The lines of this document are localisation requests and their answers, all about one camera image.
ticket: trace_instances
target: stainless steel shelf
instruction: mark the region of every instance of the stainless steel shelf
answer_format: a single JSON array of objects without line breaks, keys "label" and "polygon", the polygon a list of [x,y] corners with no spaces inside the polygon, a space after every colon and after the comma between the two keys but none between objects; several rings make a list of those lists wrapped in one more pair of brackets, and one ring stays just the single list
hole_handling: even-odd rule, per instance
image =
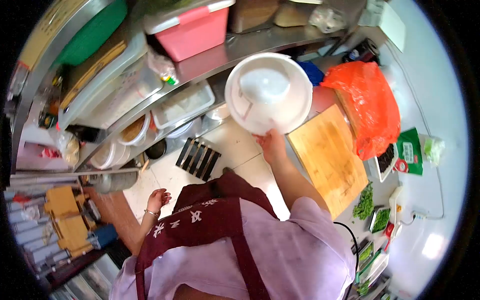
[{"label": "stainless steel shelf", "polygon": [[42,84],[48,71],[55,66],[53,62],[70,42],[71,38],[85,25],[90,19],[98,14],[102,9],[111,4],[113,0],[89,0],[63,25],[57,35],[52,39],[48,48],[43,53],[33,70],[30,71],[26,83],[23,87],[21,98],[16,106],[15,117],[12,123],[12,169],[11,173],[16,172],[18,147],[20,137],[28,113],[32,105],[35,94]]},{"label": "stainless steel shelf", "polygon": [[[201,137],[202,135],[206,134],[207,132],[210,132],[213,129],[217,128],[218,126],[228,122],[229,120],[231,120],[231,117],[228,117],[228,118],[222,119],[222,120],[212,120],[208,117],[203,116],[202,117],[202,129],[200,130],[200,132],[197,132],[197,134],[195,136],[193,136],[193,138]],[[167,138],[167,139],[165,139],[165,141],[167,143],[167,149],[165,150],[165,153],[162,155],[162,157],[160,157],[158,159],[151,159],[150,163],[148,164],[147,169],[150,168],[156,162],[165,158],[168,154],[170,154],[172,152],[175,152],[178,149],[181,149],[185,145],[185,142],[187,141],[187,138],[185,138],[185,137],[179,137],[179,138],[176,138],[176,139],[168,139]]]},{"label": "stainless steel shelf", "polygon": [[[205,108],[202,111],[199,111],[198,114],[196,114],[194,116],[184,118],[184,119],[178,121],[175,125],[172,125],[172,126],[169,126],[169,127],[165,128],[163,130],[162,134],[158,135],[153,142],[151,142],[147,145],[139,146],[139,147],[131,147],[130,148],[130,157],[129,157],[128,161],[134,159],[135,157],[139,156],[146,149],[150,148],[154,144],[163,140],[167,135],[169,135],[171,132],[175,131],[177,128],[179,128],[179,127],[183,126],[184,124],[190,122],[191,120],[193,120],[193,119],[195,119],[195,118],[197,118],[197,117],[199,117],[199,116],[201,116],[201,115],[203,115],[203,114],[205,114],[205,113],[207,113],[207,112],[225,104],[225,96],[224,96],[225,95],[225,84],[227,82],[227,78],[228,78],[229,74],[230,74],[229,71],[225,71],[225,72],[222,72],[221,74],[218,74],[217,76],[213,76],[213,77],[211,77],[207,80],[208,83],[210,84],[210,87],[213,90],[214,95],[215,95],[215,102],[212,105],[210,105],[209,107]],[[112,169],[113,170],[118,170],[121,167],[122,166],[114,166]]]},{"label": "stainless steel shelf", "polygon": [[[278,52],[311,43],[324,42],[325,45],[333,44],[335,40],[340,39],[343,35],[343,31],[324,34],[311,25],[290,28],[272,27],[268,30],[244,35],[228,35],[224,44],[178,62],[176,64],[176,71],[179,83],[177,85],[165,85],[160,91],[140,102],[123,115],[123,117],[100,134],[97,139],[97,147],[83,147],[80,150],[79,162],[74,167],[74,170],[77,171],[85,166],[101,146],[111,138],[118,136],[122,130],[148,112],[153,106],[158,105],[160,102],[169,99],[201,80],[236,66],[245,57],[260,52]],[[215,108],[215,105],[220,106],[221,104],[223,104],[223,102],[218,103],[216,101],[216,104],[209,107],[208,110],[212,110]],[[197,116],[193,116],[184,121],[189,122],[205,112],[200,112]],[[176,126],[171,128],[171,131],[183,124],[181,122],[177,123]],[[140,154],[148,147],[145,146],[142,151],[135,148],[134,152]]]}]

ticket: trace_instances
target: dark seaweed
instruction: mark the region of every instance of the dark seaweed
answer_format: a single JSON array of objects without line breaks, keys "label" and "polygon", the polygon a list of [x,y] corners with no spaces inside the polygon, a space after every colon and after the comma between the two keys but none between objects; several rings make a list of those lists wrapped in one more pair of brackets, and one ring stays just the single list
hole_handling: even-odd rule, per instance
[{"label": "dark seaweed", "polygon": [[394,157],[394,152],[393,152],[393,145],[390,144],[387,148],[387,151],[377,157],[378,159],[378,167],[380,168],[380,173],[385,172],[387,168],[390,166],[392,163],[392,159]]}]

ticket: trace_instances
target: white wall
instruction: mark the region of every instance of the white wall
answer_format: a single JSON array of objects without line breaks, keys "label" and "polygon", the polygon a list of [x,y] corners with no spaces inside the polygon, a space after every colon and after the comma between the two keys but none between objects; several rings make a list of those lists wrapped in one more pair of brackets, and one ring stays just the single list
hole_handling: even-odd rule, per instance
[{"label": "white wall", "polygon": [[[404,220],[409,221],[412,210],[432,217],[404,227],[390,246],[390,289],[408,300],[425,289],[456,229],[467,180],[468,130],[455,70],[435,29],[414,1],[393,0],[390,5],[407,27],[403,53],[391,42],[384,43],[378,28],[363,28],[348,46],[365,36],[382,45],[381,64],[393,70],[396,79],[402,130],[415,126],[419,133],[441,137],[447,147],[438,169],[427,162],[422,177],[400,174]],[[435,219],[443,211],[444,217]]]}]

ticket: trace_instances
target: green vegetables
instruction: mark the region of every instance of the green vegetables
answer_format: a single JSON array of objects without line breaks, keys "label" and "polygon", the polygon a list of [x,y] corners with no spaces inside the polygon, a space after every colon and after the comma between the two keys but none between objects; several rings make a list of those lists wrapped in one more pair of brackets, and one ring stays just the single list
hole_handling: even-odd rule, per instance
[{"label": "green vegetables", "polygon": [[371,243],[365,250],[363,250],[362,253],[360,253],[359,261],[361,262],[366,260],[370,256],[370,253],[372,253],[372,251],[373,251],[373,243]]},{"label": "green vegetables", "polygon": [[370,284],[370,279],[365,280],[364,283],[359,285],[357,292],[360,296],[365,296],[368,293],[368,285]]},{"label": "green vegetables", "polygon": [[388,220],[390,219],[390,208],[381,210],[377,213],[375,218],[375,223],[373,224],[372,233],[384,230],[387,226]]},{"label": "green vegetables", "polygon": [[367,186],[361,191],[358,205],[353,207],[353,216],[360,220],[365,220],[373,212],[373,187],[369,181]]}]

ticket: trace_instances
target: power cord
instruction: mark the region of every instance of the power cord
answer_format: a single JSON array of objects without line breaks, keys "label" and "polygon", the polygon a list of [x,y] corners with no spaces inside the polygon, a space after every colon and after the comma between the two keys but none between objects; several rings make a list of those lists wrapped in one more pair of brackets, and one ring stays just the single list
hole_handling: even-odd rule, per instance
[{"label": "power cord", "polygon": [[[355,238],[355,235],[353,234],[352,230],[345,224],[343,223],[340,223],[340,222],[333,222],[333,224],[338,224],[338,225],[342,225],[343,227],[345,227],[348,232],[350,232],[350,234],[352,235],[352,238],[353,238],[353,243],[355,244],[355,251],[356,251],[356,255],[357,255],[357,263],[355,265],[355,273],[357,272],[358,268],[359,268],[359,246],[357,244],[357,239]],[[353,282],[350,284],[350,286],[348,287],[348,290],[347,290],[347,293],[345,294],[344,296],[344,299],[348,299],[348,296],[350,295],[350,291],[352,290],[352,286],[353,286]]]}]

